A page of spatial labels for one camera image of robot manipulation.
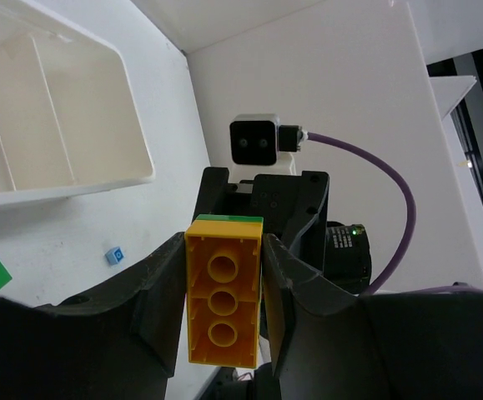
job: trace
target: camera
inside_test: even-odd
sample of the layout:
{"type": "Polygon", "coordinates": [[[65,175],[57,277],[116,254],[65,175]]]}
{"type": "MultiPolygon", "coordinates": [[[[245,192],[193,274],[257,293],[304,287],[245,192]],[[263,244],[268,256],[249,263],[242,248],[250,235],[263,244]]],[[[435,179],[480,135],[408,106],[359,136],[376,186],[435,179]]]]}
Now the camera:
{"type": "Polygon", "coordinates": [[[230,123],[232,159],[242,165],[274,165],[279,119],[274,114],[242,114],[230,123]]]}

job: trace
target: cable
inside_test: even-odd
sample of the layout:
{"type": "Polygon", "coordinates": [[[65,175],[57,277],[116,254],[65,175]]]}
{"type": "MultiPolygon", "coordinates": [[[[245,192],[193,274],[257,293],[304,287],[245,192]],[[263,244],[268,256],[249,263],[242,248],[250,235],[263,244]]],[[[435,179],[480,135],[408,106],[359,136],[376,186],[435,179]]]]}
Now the cable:
{"type": "Polygon", "coordinates": [[[394,170],[389,164],[382,161],[370,152],[366,152],[365,150],[356,147],[350,143],[334,139],[333,137],[319,135],[318,133],[309,132],[308,140],[311,140],[312,142],[328,144],[330,146],[334,146],[335,148],[346,150],[347,152],[353,153],[356,156],[363,158],[365,161],[374,164],[376,167],[384,171],[390,176],[391,179],[395,181],[395,183],[405,196],[406,225],[399,246],[397,247],[397,250],[395,251],[395,254],[391,258],[390,262],[388,262],[388,265],[384,268],[384,271],[382,271],[380,275],[361,293],[362,296],[367,294],[373,294],[378,289],[380,289],[385,281],[387,281],[391,274],[397,269],[400,262],[402,261],[402,258],[406,254],[406,251],[408,250],[412,236],[414,235],[415,221],[417,219],[414,195],[412,194],[408,183],[404,180],[403,177],[401,177],[398,172],[396,172],[396,170],[394,170]]]}
{"type": "Polygon", "coordinates": [[[438,294],[438,293],[483,293],[483,290],[472,286],[440,286],[430,287],[428,289],[412,290],[411,292],[402,292],[398,294],[438,294]]]}

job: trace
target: black connector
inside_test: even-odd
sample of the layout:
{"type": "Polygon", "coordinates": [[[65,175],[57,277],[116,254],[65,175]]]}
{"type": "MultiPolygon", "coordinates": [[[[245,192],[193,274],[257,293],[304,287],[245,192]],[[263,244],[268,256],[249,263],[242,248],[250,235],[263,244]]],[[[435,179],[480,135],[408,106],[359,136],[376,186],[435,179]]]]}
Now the black connector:
{"type": "Polygon", "coordinates": [[[302,127],[298,125],[280,125],[278,128],[279,151],[289,153],[298,152],[302,136],[302,127]]]}

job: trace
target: white plastic container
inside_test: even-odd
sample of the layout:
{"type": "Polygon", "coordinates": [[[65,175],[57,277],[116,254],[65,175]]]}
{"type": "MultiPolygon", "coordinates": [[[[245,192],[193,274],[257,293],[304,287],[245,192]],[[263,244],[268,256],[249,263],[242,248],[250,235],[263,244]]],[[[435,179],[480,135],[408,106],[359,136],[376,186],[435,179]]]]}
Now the white plastic container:
{"type": "Polygon", "coordinates": [[[0,0],[0,208],[152,178],[117,50],[48,10],[0,0]]]}

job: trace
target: small blue block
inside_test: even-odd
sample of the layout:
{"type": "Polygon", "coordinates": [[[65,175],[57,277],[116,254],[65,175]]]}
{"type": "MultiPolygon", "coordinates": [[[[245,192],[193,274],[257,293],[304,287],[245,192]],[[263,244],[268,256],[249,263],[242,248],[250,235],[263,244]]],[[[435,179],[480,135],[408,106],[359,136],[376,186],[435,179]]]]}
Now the small blue block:
{"type": "Polygon", "coordinates": [[[109,265],[117,265],[123,258],[124,254],[120,247],[114,247],[106,253],[106,259],[109,265]]]}

